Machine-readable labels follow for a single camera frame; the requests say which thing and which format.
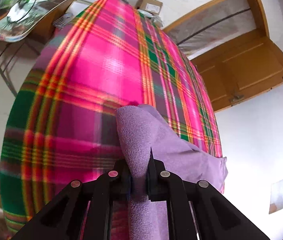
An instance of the door frame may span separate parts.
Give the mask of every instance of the door frame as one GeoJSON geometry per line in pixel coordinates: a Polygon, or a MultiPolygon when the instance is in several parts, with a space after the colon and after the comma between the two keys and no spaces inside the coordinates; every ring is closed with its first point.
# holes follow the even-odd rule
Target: door frame
{"type": "MultiPolygon", "coordinates": [[[[223,1],[225,0],[212,0],[208,3],[205,3],[199,6],[198,8],[192,10],[191,12],[185,14],[178,20],[174,21],[173,23],[165,27],[163,31],[165,33],[169,33],[172,29],[176,28],[178,25],[182,24],[183,22],[189,20],[196,14],[208,9],[211,6],[214,6],[220,2],[223,2],[223,1]]],[[[268,29],[266,13],[265,13],[264,6],[262,5],[261,0],[247,0],[247,1],[251,8],[252,15],[254,16],[254,20],[255,20],[257,29],[261,30],[265,34],[265,36],[269,38],[269,29],[268,29]]]]}

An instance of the cardboard box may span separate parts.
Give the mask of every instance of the cardboard box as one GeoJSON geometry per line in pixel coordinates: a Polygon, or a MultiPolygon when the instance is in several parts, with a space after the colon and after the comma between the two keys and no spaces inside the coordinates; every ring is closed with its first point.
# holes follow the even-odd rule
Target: cardboard box
{"type": "Polygon", "coordinates": [[[160,13],[162,6],[163,3],[157,0],[139,0],[136,4],[137,9],[141,9],[156,15],[160,13]]]}

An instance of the metal screw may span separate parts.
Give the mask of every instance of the metal screw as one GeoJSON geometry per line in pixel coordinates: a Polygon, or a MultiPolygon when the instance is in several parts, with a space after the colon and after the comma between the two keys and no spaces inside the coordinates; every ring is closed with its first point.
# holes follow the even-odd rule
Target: metal screw
{"type": "Polygon", "coordinates": [[[80,186],[80,181],[79,180],[74,180],[70,184],[72,187],[79,187],[80,186]]]}
{"type": "Polygon", "coordinates": [[[199,182],[200,187],[208,187],[209,183],[206,180],[201,180],[199,182]]]}
{"type": "Polygon", "coordinates": [[[169,171],[162,171],[162,172],[160,173],[160,176],[162,176],[162,177],[164,177],[164,178],[167,178],[167,177],[170,176],[170,172],[169,172],[169,171]]]}
{"type": "Polygon", "coordinates": [[[110,172],[108,172],[108,175],[109,175],[109,177],[116,177],[117,175],[118,175],[118,172],[117,171],[110,171],[110,172]]]}

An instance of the door handle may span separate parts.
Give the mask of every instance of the door handle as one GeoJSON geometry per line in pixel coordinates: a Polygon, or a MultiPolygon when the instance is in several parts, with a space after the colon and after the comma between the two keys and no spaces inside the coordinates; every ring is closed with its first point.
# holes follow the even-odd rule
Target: door handle
{"type": "Polygon", "coordinates": [[[229,99],[229,101],[230,103],[235,103],[235,102],[243,100],[244,98],[245,98],[244,95],[234,95],[234,97],[229,99]]]}

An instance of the purple towel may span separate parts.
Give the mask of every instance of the purple towel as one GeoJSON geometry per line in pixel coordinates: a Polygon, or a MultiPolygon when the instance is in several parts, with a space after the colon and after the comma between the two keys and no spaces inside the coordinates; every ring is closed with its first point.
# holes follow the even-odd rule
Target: purple towel
{"type": "Polygon", "coordinates": [[[228,174],[227,159],[211,156],[180,139],[152,106],[121,107],[116,119],[120,146],[134,183],[128,207],[130,240],[168,240],[166,203],[150,202],[146,193],[150,147],[166,170],[190,182],[205,179],[219,191],[228,174]]]}

